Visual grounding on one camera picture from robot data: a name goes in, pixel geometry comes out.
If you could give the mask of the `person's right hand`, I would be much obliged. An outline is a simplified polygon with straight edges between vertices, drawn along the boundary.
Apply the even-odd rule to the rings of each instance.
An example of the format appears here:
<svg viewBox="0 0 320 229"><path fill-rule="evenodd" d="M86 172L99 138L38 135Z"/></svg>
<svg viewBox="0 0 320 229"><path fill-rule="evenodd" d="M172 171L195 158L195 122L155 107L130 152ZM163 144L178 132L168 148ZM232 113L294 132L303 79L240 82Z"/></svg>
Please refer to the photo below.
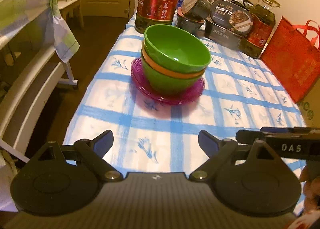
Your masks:
<svg viewBox="0 0 320 229"><path fill-rule="evenodd" d="M303 194L305 195L304 212L306 213L312 210L319 209L319 205L318 205L319 195L320 195L319 176L311 180L309 176L309 169L308 169L308 166L306 165L300 174L299 180L300 182L304 182L304 186L303 186Z"/></svg>

